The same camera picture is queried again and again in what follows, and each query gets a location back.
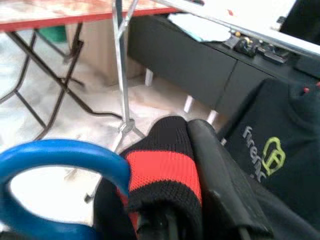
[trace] table top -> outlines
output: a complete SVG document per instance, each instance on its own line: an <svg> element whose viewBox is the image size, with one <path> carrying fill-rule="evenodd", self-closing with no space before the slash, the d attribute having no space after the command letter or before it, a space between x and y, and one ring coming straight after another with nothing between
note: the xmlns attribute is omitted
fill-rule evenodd
<svg viewBox="0 0 320 240"><path fill-rule="evenodd" d="M127 12L132 0L122 0ZM0 32L110 19L113 0L0 0ZM152 0L139 0L134 16L177 10Z"/></svg>

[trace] black metal frame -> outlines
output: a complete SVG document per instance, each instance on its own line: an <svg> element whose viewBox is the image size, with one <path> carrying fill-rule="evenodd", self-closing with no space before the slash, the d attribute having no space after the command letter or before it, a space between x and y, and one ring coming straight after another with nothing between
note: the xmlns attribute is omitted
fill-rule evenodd
<svg viewBox="0 0 320 240"><path fill-rule="evenodd" d="M19 76L19 80L17 81L14 88L7 93L5 96L0 98L0 104L10 99L12 96L16 95L21 102L26 106L26 108L29 110L29 112L33 115L33 117L37 120L37 122L42 126L43 130L35 137L34 140L42 139L50 130L50 128L53 126L57 114L59 112L59 109L61 107L63 98L65 94L68 94L84 111L86 111L88 114L94 115L96 117L115 117L117 119L122 119L122 116L113 112L99 112L94 111L90 106L88 106L83 100L81 100L80 97L78 97L69 87L68 84L70 81L75 81L81 86L84 86L84 84L75 79L72 78L72 74L74 72L75 66L78 62L79 55L81 53L82 47L84 42L79 39L80 32L82 29L82 23L79 23L76 28L75 35L72 40L72 46L70 49L70 52L64 53L59 48L57 48L54 44L52 44L49 40L47 40L39 31L38 29L34 29L31 37L30 44L28 45L15 31L7 32L6 34L10 39L12 39L16 45L25 52L26 57L24 60L24 64ZM60 54L64 58L64 62L71 61L69 69L67 71L67 74L65 77L59 77L55 74L55 72L35 53L34 46L36 43L37 36L40 37L45 43L47 43L52 49L54 49L58 54ZM47 73L50 77L53 78L53 80L61 87L61 90L59 92L58 98L56 100L56 103L54 105L53 111L50 115L49 121L46 124L41 117L36 113L36 111L32 108L32 106L27 102L27 100L19 93L19 89L22 86L30 59L33 60L38 67L40 67L45 73Z"/></svg>

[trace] blue plastic handle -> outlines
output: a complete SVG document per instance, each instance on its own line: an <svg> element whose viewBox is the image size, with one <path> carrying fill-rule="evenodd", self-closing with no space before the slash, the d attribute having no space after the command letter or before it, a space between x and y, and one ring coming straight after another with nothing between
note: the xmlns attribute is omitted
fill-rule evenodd
<svg viewBox="0 0 320 240"><path fill-rule="evenodd" d="M35 239L100 239L99 234L87 225L56 222L35 216L13 196L9 183L17 174L52 165L98 172L128 195L130 167L119 155L103 147L76 140L34 141L0 154L0 221L16 232Z"/></svg>

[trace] red stripe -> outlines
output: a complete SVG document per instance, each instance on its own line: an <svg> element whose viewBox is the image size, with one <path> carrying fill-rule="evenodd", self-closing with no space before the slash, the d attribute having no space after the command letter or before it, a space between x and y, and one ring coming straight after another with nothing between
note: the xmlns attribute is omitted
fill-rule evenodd
<svg viewBox="0 0 320 240"><path fill-rule="evenodd" d="M133 151L126 156L131 168L129 191L159 181L176 181L189 187L201 201L195 162L172 151Z"/></svg>

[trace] white cabinet leg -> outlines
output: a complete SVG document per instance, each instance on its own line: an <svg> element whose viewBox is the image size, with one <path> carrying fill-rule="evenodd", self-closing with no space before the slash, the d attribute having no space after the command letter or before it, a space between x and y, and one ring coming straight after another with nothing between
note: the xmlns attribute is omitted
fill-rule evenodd
<svg viewBox="0 0 320 240"><path fill-rule="evenodd" d="M218 113L215 110L211 110L208 118L206 119L206 121L209 124L212 124L215 121L217 115L218 115Z"/></svg>
<svg viewBox="0 0 320 240"><path fill-rule="evenodd" d="M186 113L188 113L189 111L190 111L190 109L191 109L191 107L192 107L192 104L194 103L194 98L192 97L192 96L190 96L190 95L188 95L187 97L186 97L186 100L185 100L185 104L184 104L184 108L183 108L183 110L186 112Z"/></svg>
<svg viewBox="0 0 320 240"><path fill-rule="evenodd" d="M150 87L152 85L153 78L154 78L154 73L150 69L147 68L146 71L145 71L144 84L147 87Z"/></svg>

